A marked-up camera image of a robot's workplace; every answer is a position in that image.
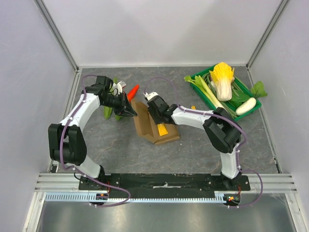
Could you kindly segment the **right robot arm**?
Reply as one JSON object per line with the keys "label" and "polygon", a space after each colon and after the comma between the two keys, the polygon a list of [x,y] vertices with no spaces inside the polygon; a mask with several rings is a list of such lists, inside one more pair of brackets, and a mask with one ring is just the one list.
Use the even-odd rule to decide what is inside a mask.
{"label": "right robot arm", "polygon": [[240,165],[236,156],[240,143],[240,126],[218,107],[214,111],[200,111],[168,105],[156,92],[144,94],[148,112],[156,124],[186,125],[204,130],[212,146],[220,152],[221,180],[216,185],[233,190],[239,184]]}

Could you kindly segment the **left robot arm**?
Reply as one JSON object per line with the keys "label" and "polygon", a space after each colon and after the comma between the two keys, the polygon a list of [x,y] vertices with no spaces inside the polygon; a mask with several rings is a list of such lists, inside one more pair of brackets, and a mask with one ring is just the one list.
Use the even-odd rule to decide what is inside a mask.
{"label": "left robot arm", "polygon": [[115,83],[112,79],[98,75],[91,86],[83,86],[81,96],[72,111],[59,123],[48,128],[50,158],[58,161],[63,169],[75,169],[90,178],[89,185],[101,190],[106,185],[104,169],[87,154],[83,130],[92,114],[101,106],[112,108],[117,116],[134,117],[125,82]]}

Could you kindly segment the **brown cardboard express box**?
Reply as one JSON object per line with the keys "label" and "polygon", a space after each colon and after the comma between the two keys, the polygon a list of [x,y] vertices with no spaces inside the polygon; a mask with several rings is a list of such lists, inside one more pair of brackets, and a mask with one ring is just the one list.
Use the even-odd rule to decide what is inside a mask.
{"label": "brown cardboard express box", "polygon": [[180,139],[177,126],[172,124],[163,124],[167,130],[167,134],[161,136],[159,134],[158,126],[148,113],[147,106],[143,102],[137,99],[132,99],[131,105],[138,114],[138,116],[133,117],[133,119],[139,137],[144,138],[155,145],[161,145]]}

